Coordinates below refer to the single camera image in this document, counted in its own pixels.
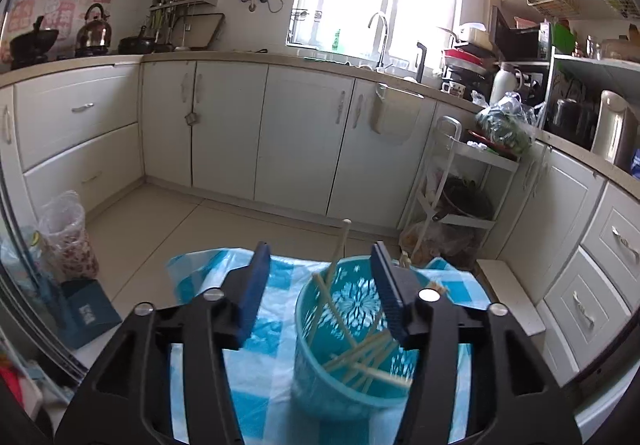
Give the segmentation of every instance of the kitchen counter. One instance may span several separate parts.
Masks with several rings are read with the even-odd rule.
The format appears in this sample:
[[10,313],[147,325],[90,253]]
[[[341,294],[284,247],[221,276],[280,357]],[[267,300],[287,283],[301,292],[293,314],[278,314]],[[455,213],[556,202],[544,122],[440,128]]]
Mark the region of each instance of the kitchen counter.
[[[228,61],[228,62],[253,62],[258,64],[271,64],[277,66],[288,66],[308,70],[324,71],[327,73],[354,77],[371,82],[382,82],[394,88],[403,89],[409,92],[418,93],[423,96],[445,102],[457,108],[477,113],[481,110],[479,106],[443,93],[437,89],[418,84],[415,82],[400,79],[393,75],[373,72],[368,69],[355,66],[345,66],[332,62],[318,62],[306,60],[300,57],[266,54],[266,53],[245,53],[245,52],[218,52],[218,51],[186,51],[179,53],[153,53],[150,55],[106,55],[98,57],[73,58],[55,62],[47,62],[30,66],[27,68],[13,70],[0,75],[0,88],[9,86],[27,79],[39,77],[50,73],[79,69],[92,66],[140,64],[141,62],[160,62],[171,60],[207,60],[207,61]],[[538,130],[537,139],[541,142],[565,152],[573,158],[583,162],[593,170],[606,176],[607,179],[615,182],[619,187],[631,194],[640,201],[640,180],[636,180],[622,169],[606,162],[604,158],[583,149],[564,138],[551,133]]]

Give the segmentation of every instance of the blue plastic basket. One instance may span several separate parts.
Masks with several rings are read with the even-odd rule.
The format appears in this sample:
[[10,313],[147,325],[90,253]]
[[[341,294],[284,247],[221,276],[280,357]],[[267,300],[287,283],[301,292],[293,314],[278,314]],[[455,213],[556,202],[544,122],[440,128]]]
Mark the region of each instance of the blue plastic basket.
[[[423,275],[416,273],[416,276],[422,285],[429,282]],[[369,258],[358,256],[340,260],[331,294],[355,340],[364,340],[380,309]],[[407,389],[373,380],[368,392],[363,393],[350,387],[361,375],[349,385],[342,383],[341,378],[350,370],[347,366],[331,373],[325,371],[321,364],[347,351],[350,345],[328,306],[322,311],[311,347],[307,344],[318,297],[318,289],[311,279],[303,287],[296,303],[296,358],[292,393],[301,408],[319,419],[344,421],[365,419],[375,411],[405,402]],[[377,330],[385,328],[386,319],[383,316]],[[416,359],[416,351],[396,348],[378,369],[399,377],[412,378]]]

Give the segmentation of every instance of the white drawer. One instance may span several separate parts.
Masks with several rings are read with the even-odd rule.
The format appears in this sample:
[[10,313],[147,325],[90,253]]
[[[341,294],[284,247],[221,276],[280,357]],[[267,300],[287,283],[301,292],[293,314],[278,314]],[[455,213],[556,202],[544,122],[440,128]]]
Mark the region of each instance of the white drawer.
[[97,66],[15,85],[22,170],[135,122],[138,71],[133,64]]
[[582,246],[606,272],[632,311],[635,311],[640,305],[638,201],[608,183]]
[[37,215],[43,205],[75,190],[90,211],[142,176],[138,124],[112,131],[34,167],[24,178]]
[[582,247],[545,295],[545,302],[581,368],[598,356],[631,316],[620,294]]
[[533,342],[542,354],[542,358],[545,359],[546,365],[556,377],[558,384],[565,385],[580,372],[580,369],[556,319],[551,315],[543,300],[538,303],[536,310],[546,329],[541,335],[536,335]]

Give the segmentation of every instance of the silver screw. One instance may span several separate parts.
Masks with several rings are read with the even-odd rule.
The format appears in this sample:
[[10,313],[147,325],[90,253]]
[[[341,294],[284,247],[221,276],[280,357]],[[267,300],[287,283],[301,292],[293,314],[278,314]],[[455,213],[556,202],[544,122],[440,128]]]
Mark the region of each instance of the silver screw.
[[146,317],[147,315],[151,315],[154,310],[154,305],[150,302],[141,302],[140,304],[136,304],[136,307],[133,308],[133,313],[140,317]]
[[424,288],[418,292],[418,297],[425,302],[436,302],[440,298],[440,294],[431,288]]
[[220,300],[222,298],[225,297],[225,292],[223,292],[222,290],[220,290],[220,288],[209,288],[208,290],[205,291],[205,293],[202,294],[202,296],[211,302]]
[[489,311],[498,317],[503,317],[509,313],[509,308],[500,302],[496,302],[489,306]]

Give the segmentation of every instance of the blue and white tablecloth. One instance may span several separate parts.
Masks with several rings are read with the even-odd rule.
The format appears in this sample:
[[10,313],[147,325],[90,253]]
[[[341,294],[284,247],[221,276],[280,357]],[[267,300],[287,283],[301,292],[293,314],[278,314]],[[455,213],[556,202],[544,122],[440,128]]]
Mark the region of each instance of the blue and white tablecloth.
[[[219,286],[226,273],[246,266],[253,252],[219,248],[174,257],[167,271],[180,303],[187,303],[207,288]],[[389,445],[393,443],[404,404],[382,411],[368,421],[319,421],[302,412],[291,399],[296,349],[294,311],[300,290],[312,272],[328,263],[289,257],[271,257],[271,271],[251,337],[239,351],[224,351],[242,436],[247,445]],[[418,270],[449,289],[460,305],[485,309],[489,299],[468,272],[434,259]],[[468,346],[460,346],[458,386],[450,442],[464,437],[468,415],[471,361]],[[189,442],[182,392],[182,345],[171,356],[171,400],[174,437]]]

